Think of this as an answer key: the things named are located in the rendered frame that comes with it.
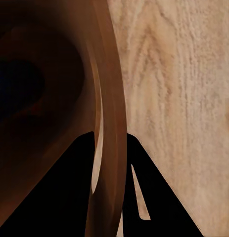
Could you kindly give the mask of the trash can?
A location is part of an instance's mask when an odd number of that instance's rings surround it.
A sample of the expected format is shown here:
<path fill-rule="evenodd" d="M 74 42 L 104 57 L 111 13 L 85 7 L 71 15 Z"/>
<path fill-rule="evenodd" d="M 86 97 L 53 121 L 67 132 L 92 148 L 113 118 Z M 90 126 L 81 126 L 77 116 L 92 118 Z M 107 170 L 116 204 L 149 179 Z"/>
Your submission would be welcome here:
<path fill-rule="evenodd" d="M 0 227 L 103 107 L 98 182 L 85 237 L 116 237 L 127 175 L 127 119 L 107 0 L 0 0 L 0 57 L 22 58 L 45 80 L 40 101 L 0 121 Z"/>

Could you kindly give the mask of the can of soda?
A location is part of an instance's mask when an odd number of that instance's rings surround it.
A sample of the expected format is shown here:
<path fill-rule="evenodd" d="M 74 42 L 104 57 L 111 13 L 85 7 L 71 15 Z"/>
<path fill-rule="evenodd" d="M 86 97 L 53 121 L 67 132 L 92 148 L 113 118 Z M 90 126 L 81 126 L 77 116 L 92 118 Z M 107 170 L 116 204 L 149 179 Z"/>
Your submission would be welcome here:
<path fill-rule="evenodd" d="M 31 61 L 0 57 L 0 121 L 38 103 L 45 87 L 40 69 Z"/>

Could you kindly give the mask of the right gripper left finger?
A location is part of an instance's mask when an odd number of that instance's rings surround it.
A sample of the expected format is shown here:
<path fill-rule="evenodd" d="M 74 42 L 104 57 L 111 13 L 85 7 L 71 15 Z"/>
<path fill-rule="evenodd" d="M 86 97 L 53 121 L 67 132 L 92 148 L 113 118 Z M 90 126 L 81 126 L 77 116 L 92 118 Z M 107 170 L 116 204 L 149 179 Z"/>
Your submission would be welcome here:
<path fill-rule="evenodd" d="M 0 237 L 85 237 L 94 132 L 79 136 L 0 227 Z"/>

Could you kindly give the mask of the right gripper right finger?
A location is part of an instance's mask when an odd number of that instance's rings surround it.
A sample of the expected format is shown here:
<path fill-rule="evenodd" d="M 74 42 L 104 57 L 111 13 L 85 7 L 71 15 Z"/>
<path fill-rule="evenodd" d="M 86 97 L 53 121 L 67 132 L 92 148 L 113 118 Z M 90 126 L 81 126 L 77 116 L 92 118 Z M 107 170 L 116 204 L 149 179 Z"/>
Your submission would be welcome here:
<path fill-rule="evenodd" d="M 131 165 L 150 220 L 140 219 Z M 122 214 L 123 237 L 203 237 L 139 140 L 128 133 Z"/>

